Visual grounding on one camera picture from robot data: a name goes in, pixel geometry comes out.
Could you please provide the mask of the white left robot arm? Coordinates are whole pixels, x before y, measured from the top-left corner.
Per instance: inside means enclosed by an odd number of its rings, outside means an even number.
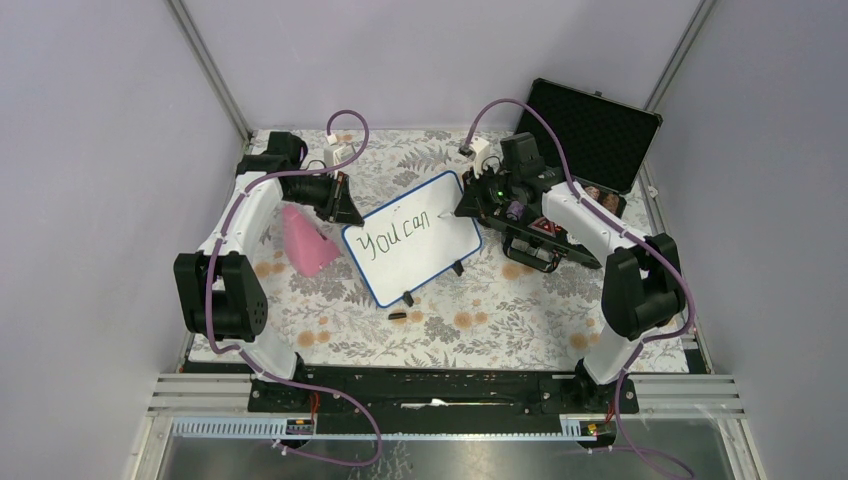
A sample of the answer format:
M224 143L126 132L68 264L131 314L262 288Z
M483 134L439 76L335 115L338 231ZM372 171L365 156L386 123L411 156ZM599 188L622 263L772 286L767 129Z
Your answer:
M234 353L265 381L288 411L309 401L310 385L296 375L301 357L266 332L269 305L252 265L265 225L284 201L308 206L325 221L361 226L348 175L326 166L305 174L306 142L290 132L270 134L264 152L237 166L235 189L209 237L181 253L173 271L186 328L206 338L218 355Z

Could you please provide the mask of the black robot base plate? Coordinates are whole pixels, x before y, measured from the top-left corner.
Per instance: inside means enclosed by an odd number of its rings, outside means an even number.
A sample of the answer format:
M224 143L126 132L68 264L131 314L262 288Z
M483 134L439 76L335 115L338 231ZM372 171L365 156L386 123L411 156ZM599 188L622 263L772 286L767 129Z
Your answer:
M558 433L560 416L604 419L614 404L639 411L632 381L594 387L571 372L302 365L295 380L253 380L249 412L303 414L320 434L498 435Z

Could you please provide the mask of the blue framed whiteboard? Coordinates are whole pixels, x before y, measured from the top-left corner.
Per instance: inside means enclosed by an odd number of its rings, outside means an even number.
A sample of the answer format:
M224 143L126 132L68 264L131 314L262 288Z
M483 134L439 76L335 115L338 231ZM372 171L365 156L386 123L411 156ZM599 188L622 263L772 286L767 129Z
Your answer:
M346 226L342 241L376 305L387 308L406 291L464 262L483 246L471 218L439 219L463 194L460 177L442 172L365 215L363 226Z

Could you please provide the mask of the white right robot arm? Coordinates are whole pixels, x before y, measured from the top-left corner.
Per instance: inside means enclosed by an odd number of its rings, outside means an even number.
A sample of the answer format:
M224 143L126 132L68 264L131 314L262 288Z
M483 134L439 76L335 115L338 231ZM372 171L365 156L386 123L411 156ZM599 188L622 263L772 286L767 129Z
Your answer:
M488 163L489 142L480 137L467 138L459 152L471 166L462 176L455 216L500 231L508 257L544 273L561 257L602 271L605 327L573 386L579 407L601 410L613 398L611 383L644 343L690 306L675 241L628 226L565 167L547 164L529 133L503 139L495 166Z

